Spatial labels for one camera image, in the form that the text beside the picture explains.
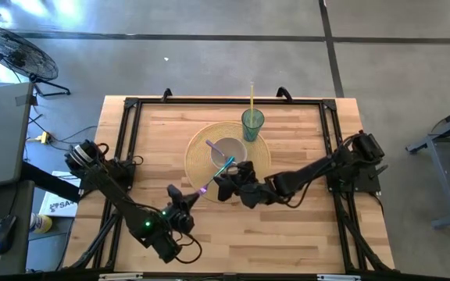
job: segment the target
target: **yellow straw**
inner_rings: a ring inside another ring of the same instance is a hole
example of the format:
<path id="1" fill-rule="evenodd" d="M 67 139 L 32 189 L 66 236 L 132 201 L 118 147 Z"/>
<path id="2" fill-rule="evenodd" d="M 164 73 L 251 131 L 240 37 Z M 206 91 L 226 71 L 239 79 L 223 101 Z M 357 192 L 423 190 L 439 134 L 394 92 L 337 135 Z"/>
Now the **yellow straw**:
<path id="1" fill-rule="evenodd" d="M 251 106 L 251 112 L 249 114 L 249 127 L 253 127 L 253 96 L 254 96 L 254 90 L 253 90 L 254 83 L 251 82 L 251 97 L 249 98 L 249 105 Z"/>

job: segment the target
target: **wooden table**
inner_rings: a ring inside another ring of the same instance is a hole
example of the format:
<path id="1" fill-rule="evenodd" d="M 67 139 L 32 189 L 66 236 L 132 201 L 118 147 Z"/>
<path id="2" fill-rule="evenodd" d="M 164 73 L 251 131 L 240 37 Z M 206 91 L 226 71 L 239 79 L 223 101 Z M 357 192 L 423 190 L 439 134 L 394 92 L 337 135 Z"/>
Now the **wooden table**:
<path id="1" fill-rule="evenodd" d="M 107 143 L 111 148 L 116 146 L 125 98 L 105 97 L 96 143 Z M 336 102 L 343 138 L 362 129 L 356 100 L 337 98 Z M 272 173 L 299 169 L 325 155 L 316 106 L 258 105 L 257 108 L 266 117 L 260 134 L 270 149 Z M 189 141 L 209 124 L 239 122 L 244 110 L 243 105 L 144 105 L 134 154 L 142 156 L 145 162 L 137 167 L 131 197 L 137 202 L 161 208 L 169 201 L 166 187 L 171 183 L 184 194 L 194 192 L 184 171 L 184 152 Z M 107 158 L 112 156 L 113 149 Z M 299 200 L 299 195 L 293 198 L 293 202 Z M 103 195 L 95 191 L 79 203 L 64 265 L 74 263 L 92 242 L 98 232 L 104 200 Z M 379 204 L 368 194 L 356 194 L 355 202 L 363 236 L 383 262 L 393 268 Z M 153 249 L 145 249 L 123 226 L 115 270 L 242 273 L 344 271 L 334 203 L 323 178 L 311 184 L 304 202 L 297 209 L 283 205 L 261 205 L 251 210 L 240 204 L 217 204 L 200 199 L 193 207 L 192 215 L 195 218 L 192 233 L 203 247 L 201 258 L 194 264 L 183 265 L 178 261 L 164 264 Z M 350 239 L 349 243 L 352 261 L 356 265 L 353 240 Z M 105 246 L 104 260 L 108 250 L 109 242 Z M 197 247 L 185 247 L 180 258 L 191 260 L 197 253 Z"/>

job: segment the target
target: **gray concrete floor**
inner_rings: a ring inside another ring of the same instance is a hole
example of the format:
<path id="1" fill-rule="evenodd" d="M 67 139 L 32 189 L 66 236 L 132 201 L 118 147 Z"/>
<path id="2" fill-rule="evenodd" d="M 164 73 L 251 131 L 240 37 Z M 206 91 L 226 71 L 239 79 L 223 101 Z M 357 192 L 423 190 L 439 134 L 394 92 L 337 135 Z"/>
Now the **gray concrete floor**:
<path id="1" fill-rule="evenodd" d="M 450 37 L 450 0 L 327 0 L 334 36 Z M 314 0 L 0 0 L 0 27 L 123 34 L 323 36 Z M 334 97 L 323 42 L 109 41 L 34 39 L 59 66 L 69 97 L 40 98 L 32 116 L 58 138 L 95 125 L 106 94 L 258 95 L 285 86 L 294 96 Z M 345 97 L 357 98 L 364 128 L 385 150 L 380 176 L 388 236 L 397 269 L 450 277 L 448 214 L 426 152 L 404 147 L 450 113 L 450 45 L 336 44 Z M 0 66 L 0 83 L 18 82 Z M 41 131 L 30 126 L 29 136 Z M 75 138 L 92 139 L 95 130 Z M 66 170 L 63 152 L 27 145 L 32 164 Z M 34 210 L 43 192 L 37 190 Z M 66 220 L 54 233 L 66 232 Z M 65 236 L 30 242 L 28 268 L 55 269 Z M 40 259 L 47 249 L 50 259 Z"/>

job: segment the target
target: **green cup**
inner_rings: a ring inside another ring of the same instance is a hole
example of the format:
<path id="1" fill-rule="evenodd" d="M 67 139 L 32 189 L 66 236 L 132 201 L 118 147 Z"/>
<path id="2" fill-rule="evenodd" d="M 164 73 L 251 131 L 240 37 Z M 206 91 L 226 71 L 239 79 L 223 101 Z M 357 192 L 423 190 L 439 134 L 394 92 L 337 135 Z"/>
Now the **green cup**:
<path id="1" fill-rule="evenodd" d="M 242 135 L 246 141 L 255 141 L 259 131 L 262 129 L 265 122 L 265 116 L 258 109 L 254 108 L 246 110 L 242 113 Z"/>

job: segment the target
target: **fan grill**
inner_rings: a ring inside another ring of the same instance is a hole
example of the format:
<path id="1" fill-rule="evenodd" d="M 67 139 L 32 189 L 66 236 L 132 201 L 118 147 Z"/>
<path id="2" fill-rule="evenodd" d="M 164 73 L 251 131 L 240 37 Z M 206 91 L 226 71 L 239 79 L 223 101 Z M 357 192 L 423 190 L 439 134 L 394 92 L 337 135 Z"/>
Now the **fan grill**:
<path id="1" fill-rule="evenodd" d="M 44 81 L 54 80 L 59 69 L 52 58 L 10 31 L 0 28 L 0 63 L 26 77 L 35 75 Z"/>

